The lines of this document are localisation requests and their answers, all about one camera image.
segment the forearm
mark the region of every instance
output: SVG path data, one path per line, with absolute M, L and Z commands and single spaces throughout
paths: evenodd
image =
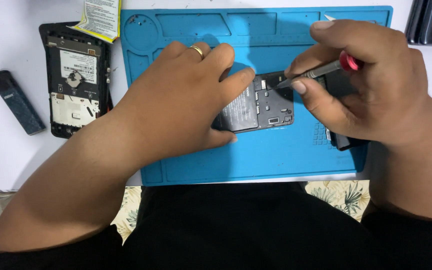
M 116 216 L 137 171 L 108 114 L 75 133 L 21 187 L 0 217 L 0 251 L 40 249 L 97 232 Z
M 417 134 L 410 143 L 387 145 L 388 158 L 381 179 L 369 185 L 379 208 L 400 209 L 432 219 L 432 99 L 419 115 Z

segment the precision screwdriver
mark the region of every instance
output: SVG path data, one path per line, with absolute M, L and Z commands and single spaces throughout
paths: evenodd
M 295 78 L 299 77 L 306 77 L 314 79 L 319 76 L 323 76 L 327 73 L 333 72 L 335 70 L 343 69 L 345 71 L 357 71 L 361 70 L 364 66 L 364 62 L 361 60 L 358 60 L 354 58 L 353 56 L 349 55 L 347 52 L 342 51 L 341 54 L 339 54 L 339 60 L 336 60 L 334 62 L 331 62 L 329 64 L 323 65 L 319 68 L 315 68 L 309 71 L 304 72 L 303 74 L 296 76 L 294 78 L 288 78 L 279 83 L 275 89 L 281 89 L 286 88 L 291 85 L 291 82 Z

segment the gold ring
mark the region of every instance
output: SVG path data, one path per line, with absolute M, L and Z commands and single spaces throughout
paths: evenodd
M 203 54 L 203 51 L 200 48 L 198 48 L 196 46 L 190 46 L 189 49 L 195 49 L 201 55 L 201 60 L 204 60 L 205 55 Z

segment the blue silicone mat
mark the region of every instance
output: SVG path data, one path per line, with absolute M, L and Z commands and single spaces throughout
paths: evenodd
M 390 6 L 268 9 L 121 10 L 121 43 L 128 86 L 162 48 L 177 40 L 188 46 L 229 43 L 236 58 L 231 72 L 251 66 L 257 74 L 281 71 L 315 44 L 309 26 L 324 15 L 390 26 Z M 145 186 L 332 175 L 360 172 L 367 147 L 343 152 L 332 147 L 324 126 L 295 95 L 295 121 L 279 128 L 244 132 L 217 149 L 168 158 L 141 169 Z

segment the paper packaging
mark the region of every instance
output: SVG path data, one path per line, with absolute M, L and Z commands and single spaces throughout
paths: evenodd
M 113 43 L 120 36 L 121 0 L 84 0 L 81 21 L 72 29 Z

